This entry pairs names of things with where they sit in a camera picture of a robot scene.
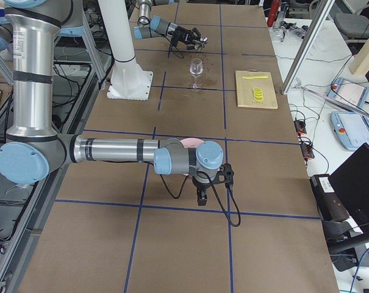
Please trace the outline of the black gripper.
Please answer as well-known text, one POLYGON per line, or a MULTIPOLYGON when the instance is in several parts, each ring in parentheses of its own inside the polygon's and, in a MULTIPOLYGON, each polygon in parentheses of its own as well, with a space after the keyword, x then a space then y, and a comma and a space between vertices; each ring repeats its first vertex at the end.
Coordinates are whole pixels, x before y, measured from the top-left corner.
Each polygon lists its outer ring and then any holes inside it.
POLYGON ((205 206, 207 204, 207 189, 211 187, 212 179, 207 175, 196 175, 192 177, 192 183, 196 187, 198 206, 205 206))
POLYGON ((196 27, 192 30, 188 30, 178 26, 173 31, 171 44, 173 47, 177 47, 177 44, 181 42, 186 45, 187 50, 202 51, 206 44, 194 43, 194 40, 197 42, 207 42, 207 37, 203 37, 196 27))

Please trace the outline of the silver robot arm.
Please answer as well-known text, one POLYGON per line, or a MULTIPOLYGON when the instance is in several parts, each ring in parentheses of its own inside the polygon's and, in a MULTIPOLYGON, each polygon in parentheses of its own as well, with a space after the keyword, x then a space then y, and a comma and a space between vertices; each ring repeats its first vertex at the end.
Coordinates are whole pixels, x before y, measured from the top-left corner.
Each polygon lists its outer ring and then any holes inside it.
POLYGON ((209 39, 206 36, 202 36, 196 27, 190 30, 174 22, 167 21, 160 16, 151 16, 153 7, 170 5, 175 2, 178 1, 139 1, 138 26, 133 28, 133 36, 138 40, 163 37, 174 48, 177 48, 178 43, 183 43, 186 45, 186 50, 201 51, 209 39))
MULTIPOLYGON (((146 100, 153 73, 137 63, 134 38, 168 37, 200 50, 207 43, 197 28, 185 29, 158 16, 131 31, 123 1, 100 1, 112 49, 109 98, 146 100)), ((80 1, 6 1, 5 17, 13 28, 13 125, 0 147, 0 173, 17 184, 33 184, 59 167, 83 161, 151 164, 160 176, 183 174, 196 187, 198 204, 217 184, 231 185, 223 150, 211 141, 194 148, 180 140, 96 139, 59 134, 52 127, 54 38, 61 29, 79 30, 80 1)))

